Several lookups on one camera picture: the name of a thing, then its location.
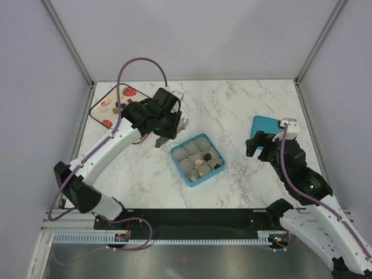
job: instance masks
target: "nut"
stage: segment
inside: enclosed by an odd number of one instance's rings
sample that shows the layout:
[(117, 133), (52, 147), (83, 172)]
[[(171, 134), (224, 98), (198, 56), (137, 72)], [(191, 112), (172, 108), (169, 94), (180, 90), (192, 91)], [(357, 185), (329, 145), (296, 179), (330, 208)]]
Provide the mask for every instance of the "nut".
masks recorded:
[(197, 159), (197, 160), (195, 160), (195, 164), (197, 166), (201, 166), (203, 164), (203, 160)]

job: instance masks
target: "white wall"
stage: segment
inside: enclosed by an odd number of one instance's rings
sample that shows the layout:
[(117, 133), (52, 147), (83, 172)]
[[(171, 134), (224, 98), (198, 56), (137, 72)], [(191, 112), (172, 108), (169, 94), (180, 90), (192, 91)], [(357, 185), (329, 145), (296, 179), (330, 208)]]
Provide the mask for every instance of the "white wall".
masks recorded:
[(349, 1), (302, 81), (331, 186), (372, 244), (372, 1)]
[(88, 86), (38, 0), (0, 3), (0, 278), (26, 276)]
[[(51, 0), (94, 80), (157, 60), (172, 80), (294, 78), (337, 0)], [(161, 79), (146, 62), (127, 80)]]

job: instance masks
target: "food item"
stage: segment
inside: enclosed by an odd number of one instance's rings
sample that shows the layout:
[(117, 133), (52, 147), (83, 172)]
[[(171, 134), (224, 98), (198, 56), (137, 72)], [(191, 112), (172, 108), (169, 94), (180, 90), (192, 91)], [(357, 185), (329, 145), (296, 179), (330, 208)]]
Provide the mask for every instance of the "food item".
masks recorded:
[(172, 152), (172, 154), (173, 154), (173, 157), (177, 160), (177, 162), (188, 157), (187, 150), (182, 147), (175, 149)]
[(121, 109), (125, 109), (126, 108), (126, 104), (125, 103), (120, 103), (120, 106), (121, 106)]
[(195, 141), (190, 141), (188, 144), (185, 144), (184, 148), (187, 150), (189, 155), (194, 155), (201, 151), (200, 148), (196, 145)]
[(105, 125), (107, 128), (111, 128), (112, 127), (112, 122), (110, 120), (105, 119), (101, 123), (103, 125)]
[(217, 165), (219, 165), (219, 166), (222, 166), (223, 165), (223, 161), (218, 158), (218, 159), (214, 159), (214, 160), (208, 161), (207, 162), (207, 165), (210, 166), (210, 168), (212, 170), (215, 170)]
[(211, 144), (206, 137), (197, 138), (195, 143), (201, 151), (208, 150), (211, 147)]
[(199, 175), (196, 172), (196, 170), (192, 170), (191, 173), (187, 176), (187, 179), (189, 179), (192, 182), (198, 180), (199, 179)]
[(212, 156), (209, 153), (207, 153), (206, 155), (204, 155), (204, 160), (206, 160), (206, 161), (211, 160), (211, 158), (212, 158)]
[(137, 91), (134, 88), (127, 87), (126, 92), (124, 93), (127, 97), (133, 97), (137, 94)]
[(208, 165), (203, 165), (203, 166), (195, 166), (194, 169), (196, 170), (197, 173), (199, 173), (199, 176), (205, 176), (206, 174), (210, 173), (212, 170)]
[(101, 105), (102, 106), (107, 106), (111, 103), (111, 98), (110, 97), (107, 97), (102, 103)]
[(205, 153), (203, 158), (206, 161), (215, 160), (215, 159), (219, 158), (219, 154), (217, 153), (217, 151), (213, 147), (210, 147), (208, 149), (208, 151)]
[(203, 160), (197, 159), (197, 160), (195, 160), (195, 164), (197, 166), (201, 166), (203, 164)]
[(194, 168), (194, 165), (191, 163), (191, 161), (188, 158), (181, 160), (178, 164), (180, 165), (182, 171), (184, 172), (186, 176), (188, 176), (192, 172), (192, 169)]
[(198, 152), (194, 155), (191, 155), (188, 157), (190, 159), (190, 161), (194, 164), (194, 166), (196, 166), (196, 160), (202, 160), (202, 152)]

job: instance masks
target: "chocolate piece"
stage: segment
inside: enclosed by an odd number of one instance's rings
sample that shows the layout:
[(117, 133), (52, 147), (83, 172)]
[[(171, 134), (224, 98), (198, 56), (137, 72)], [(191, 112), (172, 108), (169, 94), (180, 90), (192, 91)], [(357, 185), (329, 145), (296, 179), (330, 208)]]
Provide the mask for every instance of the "chocolate piece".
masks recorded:
[(207, 162), (208, 162), (209, 160), (211, 160), (211, 158), (212, 158), (212, 156), (211, 156), (211, 154), (209, 154), (209, 153), (207, 153), (206, 155), (204, 155), (204, 160), (206, 160)]
[(125, 109), (126, 108), (126, 104), (125, 103), (120, 103), (120, 106), (121, 106), (121, 109)]
[(223, 165), (223, 161), (222, 161), (220, 158), (218, 158), (218, 159), (210, 160), (210, 161), (207, 162), (207, 165), (210, 166), (210, 168), (211, 168), (212, 170), (215, 169), (214, 167), (215, 167), (215, 165), (217, 165), (217, 164), (219, 164), (220, 166), (222, 166), (222, 165)]
[(208, 149), (208, 151), (205, 153), (205, 156), (209, 154), (210, 155), (210, 159), (209, 160), (215, 160), (215, 159), (218, 159), (219, 158), (219, 154), (217, 153), (217, 151), (213, 148), (213, 147), (210, 147)]

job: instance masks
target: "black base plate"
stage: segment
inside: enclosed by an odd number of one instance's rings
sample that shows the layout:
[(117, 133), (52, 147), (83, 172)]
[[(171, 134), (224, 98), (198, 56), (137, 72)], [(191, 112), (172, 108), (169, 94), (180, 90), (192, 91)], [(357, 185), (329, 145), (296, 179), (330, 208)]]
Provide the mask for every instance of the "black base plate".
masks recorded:
[[(152, 239), (256, 239), (259, 230), (273, 228), (265, 209), (129, 209), (116, 220), (141, 217), (153, 228)], [(109, 224), (97, 217), (95, 230), (126, 230), (127, 223)], [(130, 222), (131, 239), (147, 239), (143, 222)]]

